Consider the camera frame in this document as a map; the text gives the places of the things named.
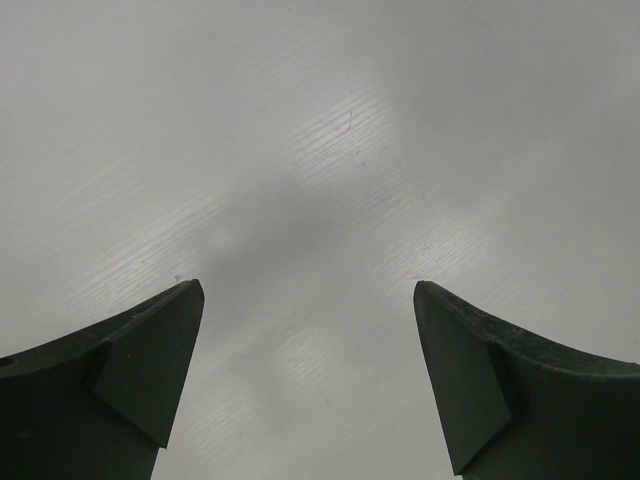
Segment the black object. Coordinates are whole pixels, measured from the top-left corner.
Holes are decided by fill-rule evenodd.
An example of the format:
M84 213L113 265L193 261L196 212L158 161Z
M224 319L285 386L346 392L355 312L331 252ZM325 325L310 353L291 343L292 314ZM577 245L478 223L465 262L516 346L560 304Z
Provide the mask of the black object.
M414 295L455 475L640 479L640 366L580 352L431 282Z
M197 280L0 360L1 480L148 480L204 307Z

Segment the smooth surface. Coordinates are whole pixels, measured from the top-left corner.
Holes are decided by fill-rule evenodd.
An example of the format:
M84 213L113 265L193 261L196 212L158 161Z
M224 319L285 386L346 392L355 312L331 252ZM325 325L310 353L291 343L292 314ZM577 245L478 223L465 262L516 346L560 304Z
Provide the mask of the smooth surface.
M637 2L0 5L0 357L200 278L154 480L451 478L418 279L640 359Z

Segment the gray surface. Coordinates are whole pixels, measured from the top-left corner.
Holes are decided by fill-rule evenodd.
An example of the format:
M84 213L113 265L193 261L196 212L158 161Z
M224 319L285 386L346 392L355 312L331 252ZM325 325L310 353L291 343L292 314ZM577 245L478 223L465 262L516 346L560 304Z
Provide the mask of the gray surface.
M640 359L637 2L0 5L0 355L208 294L154 480L451 478L420 278Z

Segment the scratched surface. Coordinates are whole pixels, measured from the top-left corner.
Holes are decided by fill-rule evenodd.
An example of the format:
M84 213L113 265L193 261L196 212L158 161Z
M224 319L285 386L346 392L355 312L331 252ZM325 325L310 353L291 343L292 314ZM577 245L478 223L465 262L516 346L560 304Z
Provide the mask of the scratched surface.
M0 356L181 279L154 480L444 480L418 279L640 360L633 0L5 0Z

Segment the white table surface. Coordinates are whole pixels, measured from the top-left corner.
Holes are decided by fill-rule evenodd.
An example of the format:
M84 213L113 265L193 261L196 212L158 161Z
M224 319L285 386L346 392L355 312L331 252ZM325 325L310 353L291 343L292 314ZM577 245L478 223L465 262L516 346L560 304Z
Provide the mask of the white table surface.
M640 359L635 0L1 0L0 356L207 293L154 480L452 478L435 280Z

